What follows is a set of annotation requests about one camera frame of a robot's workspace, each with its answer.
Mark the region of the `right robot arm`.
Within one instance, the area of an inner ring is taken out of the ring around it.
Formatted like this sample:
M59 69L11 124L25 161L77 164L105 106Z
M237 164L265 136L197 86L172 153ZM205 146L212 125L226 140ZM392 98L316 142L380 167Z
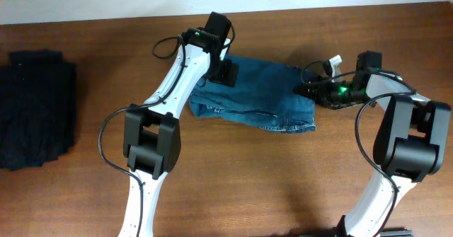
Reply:
M349 81L344 80L340 63L340 56L323 61L325 74L303 76L294 93L331 110L357 105L358 115L379 105L384 116L372 155L360 152L374 171L359 202L337 226L312 236L412 236L411 230L385 226L404 195L441 168L452 109L420 95L399 74L382 69L379 52L358 54Z

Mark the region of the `blue denim jeans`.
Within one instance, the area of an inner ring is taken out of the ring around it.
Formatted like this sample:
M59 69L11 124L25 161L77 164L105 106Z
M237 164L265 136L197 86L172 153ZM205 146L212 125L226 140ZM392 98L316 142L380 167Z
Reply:
M228 55L239 66L233 87L200 79L189 97L196 117L220 117L269 132L314 132L315 102L297 95L302 69L277 62Z

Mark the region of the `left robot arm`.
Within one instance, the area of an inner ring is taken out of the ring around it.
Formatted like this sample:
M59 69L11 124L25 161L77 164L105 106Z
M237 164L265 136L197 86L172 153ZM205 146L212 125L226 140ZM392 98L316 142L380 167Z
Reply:
M152 236L159 193L180 155L180 114L201 78L236 83L238 66L224 58L231 21L212 12L202 28L178 36L177 56L161 85L143 105L125 111L123 154L130 191L120 236Z

